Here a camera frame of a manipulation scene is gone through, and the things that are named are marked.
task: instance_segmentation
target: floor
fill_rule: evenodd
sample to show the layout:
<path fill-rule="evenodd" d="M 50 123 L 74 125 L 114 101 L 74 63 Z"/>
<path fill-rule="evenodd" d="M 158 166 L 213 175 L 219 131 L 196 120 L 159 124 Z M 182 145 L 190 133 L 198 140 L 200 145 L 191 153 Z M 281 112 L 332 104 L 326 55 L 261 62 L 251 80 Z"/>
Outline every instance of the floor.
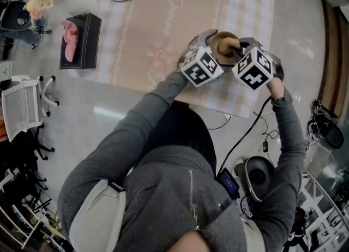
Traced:
<path fill-rule="evenodd" d="M 275 0 L 274 12 L 270 51 L 282 60 L 286 76 L 285 85 L 292 93 L 305 135 L 310 103 L 317 97 L 322 76 L 324 22 L 321 1 Z M 54 33 L 61 30 L 58 23 L 53 21 L 49 21 L 48 28 L 53 29 Z M 44 119 L 45 129 L 40 136 L 42 142 L 54 146 L 56 152 L 48 154 L 48 161 L 39 161 L 39 172 L 47 178 L 49 194 L 54 201 L 57 200 L 69 172 L 96 148 L 142 97 L 139 92 L 74 78 L 66 71 L 59 70 L 59 55 L 55 49 L 59 49 L 60 43 L 60 36 L 46 35 L 41 42 L 45 45 L 45 51 L 42 51 L 40 46 L 33 51 L 28 45 L 20 42 L 14 66 L 16 75 L 43 75 L 46 80 L 55 75 L 57 78 L 51 94 L 59 100 L 60 106 L 52 108 L 51 117 Z M 256 112 L 259 112 L 267 97 L 268 92 L 263 89 L 255 107 Z M 219 127 L 226 121 L 222 113 L 203 107 L 193 109 L 202 116 L 208 128 Z M 268 104 L 264 113 L 270 110 L 271 106 Z M 268 122 L 269 131 L 277 128 L 272 112 L 263 116 Z M 248 119 L 232 117 L 226 126 L 211 131 L 218 167 L 254 119 L 254 115 Z M 266 124 L 261 119 L 231 154 L 226 165 L 228 169 L 231 169 L 238 157 L 263 155 L 262 142 L 265 136 L 261 134 L 265 129 Z M 280 140 L 277 138 L 268 142 L 269 155 L 276 162 L 280 154 Z M 308 153 L 307 162 L 311 162 L 314 154 L 318 152 L 318 147 L 312 149 Z"/>

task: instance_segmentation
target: white chair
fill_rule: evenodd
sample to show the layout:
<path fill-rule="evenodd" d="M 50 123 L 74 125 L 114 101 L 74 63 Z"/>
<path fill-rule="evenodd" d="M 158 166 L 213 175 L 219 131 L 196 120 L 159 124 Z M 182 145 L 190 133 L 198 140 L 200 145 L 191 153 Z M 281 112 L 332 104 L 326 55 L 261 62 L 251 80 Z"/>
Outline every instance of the white chair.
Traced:
<path fill-rule="evenodd" d="M 26 132 L 30 128 L 41 126 L 43 123 L 39 118 L 38 100 L 41 91 L 39 79 L 31 80 L 29 76 L 21 75 L 12 76 L 12 81 L 19 82 L 19 84 L 2 92 L 4 122 L 10 142 L 21 131 Z M 47 99 L 46 96 L 43 101 L 52 103 L 52 101 L 45 99 Z"/>
<path fill-rule="evenodd" d="M 44 77 L 42 75 L 37 77 L 38 81 L 43 81 Z M 51 106 L 59 106 L 59 101 L 51 101 L 48 97 L 46 97 L 46 90 L 48 89 L 48 87 L 51 85 L 51 83 L 53 83 L 56 80 L 56 77 L 53 75 L 50 77 L 50 79 L 47 81 L 47 83 L 45 84 L 45 86 L 41 89 L 40 83 L 38 84 L 39 87 L 39 93 L 40 93 L 40 97 L 42 99 L 42 101 L 44 101 L 45 103 L 51 105 Z M 50 116 L 50 112 L 49 111 L 45 111 L 44 106 L 41 106 L 41 111 L 43 113 L 44 116 Z"/>

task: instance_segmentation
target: table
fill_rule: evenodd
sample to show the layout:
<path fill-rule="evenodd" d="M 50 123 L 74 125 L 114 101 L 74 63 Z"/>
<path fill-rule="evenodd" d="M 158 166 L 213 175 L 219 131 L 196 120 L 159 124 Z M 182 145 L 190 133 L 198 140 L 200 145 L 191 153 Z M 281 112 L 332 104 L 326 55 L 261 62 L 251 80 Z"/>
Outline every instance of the table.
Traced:
<path fill-rule="evenodd" d="M 188 42 L 211 28 L 270 46 L 274 0 L 93 1 L 102 19 L 97 68 L 69 70 L 74 77 L 149 92 L 176 69 Z M 247 118 L 257 97 L 228 74 L 199 89 L 188 86 L 177 99 Z"/>

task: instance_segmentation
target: black chair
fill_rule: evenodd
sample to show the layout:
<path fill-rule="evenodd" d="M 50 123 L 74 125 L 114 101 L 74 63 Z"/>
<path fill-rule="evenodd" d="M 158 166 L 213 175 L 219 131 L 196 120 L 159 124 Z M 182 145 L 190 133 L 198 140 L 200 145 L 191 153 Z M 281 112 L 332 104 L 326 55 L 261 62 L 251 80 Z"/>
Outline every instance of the black chair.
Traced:
<path fill-rule="evenodd" d="M 39 205 L 38 201 L 41 198 L 43 190 L 40 189 L 37 191 L 35 187 L 36 184 L 36 181 L 31 180 L 27 175 L 20 172 L 15 176 L 13 181 L 4 185 L 3 196 L 8 204 L 21 208 L 22 200 L 28 195 L 31 195 L 32 199 L 26 203 L 33 209 L 34 213 L 37 213 L 41 208 L 45 209 L 52 199 L 48 199 Z"/>
<path fill-rule="evenodd" d="M 9 169 L 13 172 L 18 169 L 26 179 L 36 184 L 42 190 L 47 190 L 46 186 L 42 186 L 40 182 L 46 182 L 46 178 L 41 179 L 37 175 L 38 163 L 37 157 L 33 150 L 28 148 L 28 143 L 25 133 L 19 133 L 18 137 L 13 142 L 2 142 L 0 145 L 2 160 L 1 160 L 1 179 L 4 172 Z"/>
<path fill-rule="evenodd" d="M 43 128 L 44 128 L 43 124 L 41 126 L 37 127 L 37 130 L 35 131 L 35 135 L 33 134 L 32 130 L 29 129 L 27 132 L 28 141 L 29 141 L 29 144 L 32 146 L 33 150 L 36 150 L 39 153 L 42 160 L 48 160 L 48 157 L 43 156 L 43 154 L 41 153 L 41 149 L 45 150 L 47 152 L 55 152 L 55 149 L 53 147 L 47 148 L 46 146 L 42 145 L 39 142 L 39 132 L 40 132 L 40 129 L 43 129 Z"/>
<path fill-rule="evenodd" d="M 32 25 L 31 17 L 28 11 L 25 10 L 26 2 L 0 0 L 0 10 L 5 10 L 0 27 L 5 31 L 22 31 L 26 32 Z M 38 33 L 51 34 L 52 30 L 43 31 L 41 27 L 36 30 Z"/>

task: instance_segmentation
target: sleeve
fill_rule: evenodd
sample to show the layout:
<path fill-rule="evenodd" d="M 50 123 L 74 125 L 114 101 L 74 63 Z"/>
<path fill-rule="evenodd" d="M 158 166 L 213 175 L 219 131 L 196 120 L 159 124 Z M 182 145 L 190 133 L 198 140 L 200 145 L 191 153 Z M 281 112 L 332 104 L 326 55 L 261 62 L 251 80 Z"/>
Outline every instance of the sleeve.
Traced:
<path fill-rule="evenodd" d="M 85 198 L 101 179 L 122 184 L 150 132 L 187 83 L 182 73 L 175 71 L 170 74 L 127 113 L 95 151 L 73 169 L 58 197 L 58 214 L 67 235 Z"/>
<path fill-rule="evenodd" d="M 252 218 L 262 233 L 266 251 L 280 251 L 291 232 L 305 159 L 302 129 L 287 90 L 284 98 L 273 102 L 273 110 L 281 155 L 268 193 Z"/>

